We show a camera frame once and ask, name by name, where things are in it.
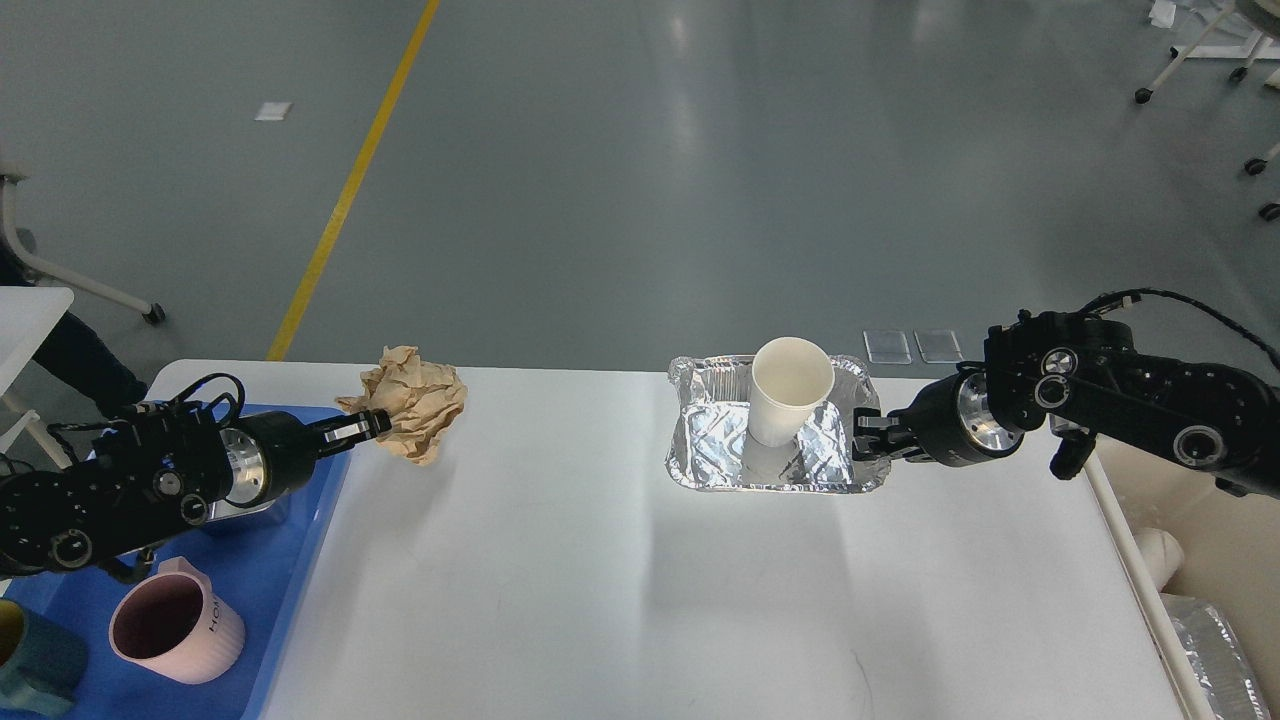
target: yellow floor line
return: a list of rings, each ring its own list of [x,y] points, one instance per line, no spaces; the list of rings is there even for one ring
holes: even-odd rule
[[[431,27],[431,18],[435,17],[435,8],[439,4],[440,0],[430,0],[426,8],[422,9],[422,17],[419,18],[417,27],[413,28],[413,36],[410,38],[408,46],[404,47],[401,64],[396,68],[396,74],[392,77],[390,85],[387,86],[387,95],[383,96],[383,104],[379,105],[374,123],[369,127],[369,133],[365,135],[365,143],[360,146],[360,154],[356,155],[356,164],[351,167],[347,182],[342,186],[342,192],[338,195],[338,204],[333,206],[333,213],[329,214],[329,223],[325,225],[324,233],[320,234],[320,242],[316,245],[315,252],[311,254],[311,261],[307,263],[306,272],[302,273],[302,282],[298,283],[298,290],[293,293],[293,301],[289,302],[289,309],[284,313],[280,328],[275,331],[271,350],[266,354],[268,360],[284,360],[284,356],[289,352],[289,346],[293,345],[293,336],[297,334],[298,325],[302,324],[302,315],[306,314],[307,305],[311,304],[311,296],[315,295],[316,284],[320,282],[320,275],[324,274],[324,268],[329,263],[333,246],[338,242],[338,233],[342,232],[342,225],[347,222],[347,213],[351,211],[351,204],[355,202],[356,195],[360,193],[360,183],[365,181],[365,172],[369,170],[369,163],[374,159],[378,142],[381,141],[383,132],[387,131],[387,120],[390,119],[392,111],[396,110],[401,90],[404,88],[404,79],[408,78],[408,72],[413,68],[413,60],[417,58],[419,49],[422,47],[422,38],[426,37],[426,31]]]

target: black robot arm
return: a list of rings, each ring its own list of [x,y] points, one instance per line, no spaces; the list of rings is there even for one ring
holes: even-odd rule
[[[1280,355],[1238,323],[1167,291],[1110,293],[1075,313],[1023,310],[988,331],[983,363],[929,384],[902,410],[863,410],[855,456],[963,466],[1011,455],[1046,418],[1061,445],[1050,464],[1074,477],[1098,434],[1211,473],[1233,495],[1280,497],[1280,397],[1256,375],[1134,350],[1129,327],[1102,315],[1160,295],[1189,302]]]
[[[210,404],[191,400],[216,378],[236,392]],[[202,525],[212,503],[270,502],[306,484],[317,459],[390,429],[381,410],[307,425],[283,411],[242,416],[243,406],[244,387],[219,373],[170,401],[123,409],[105,424],[50,425],[52,433],[101,434],[92,460],[63,471],[14,471],[9,462],[0,477],[0,577],[97,565],[123,582],[141,580],[151,551]],[[136,568],[116,560],[134,550]]]

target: concrete floor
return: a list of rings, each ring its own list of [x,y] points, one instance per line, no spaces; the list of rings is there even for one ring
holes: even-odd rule
[[[1280,94],[1133,90],[1198,26],[1149,0],[443,0],[291,360],[663,370],[778,334],[863,355],[1160,286],[1280,341]],[[0,4],[0,147],[41,254],[169,311],[74,310],[146,379],[261,359],[421,0]],[[284,123],[257,105],[291,100]],[[1263,374],[1189,309],[1139,350]],[[878,365],[883,375],[948,366]],[[91,406],[38,368],[58,420]]]

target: crumpled paper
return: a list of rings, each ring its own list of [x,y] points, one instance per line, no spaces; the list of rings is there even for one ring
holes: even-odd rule
[[[361,397],[337,397],[343,413],[385,410],[392,430],[378,445],[416,465],[430,465],[440,454],[440,436],[462,414],[467,386],[453,365],[428,363],[417,347],[383,347],[378,368],[360,373]]]

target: table surface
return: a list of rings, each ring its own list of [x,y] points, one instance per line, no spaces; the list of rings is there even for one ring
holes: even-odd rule
[[[151,397],[225,370],[332,405],[361,369],[182,360]],[[664,374],[460,374],[435,465],[353,451],[264,717],[1181,716],[1047,430],[865,496],[699,493],[663,468]]]
[[[0,287],[0,393],[72,306],[68,287]]]

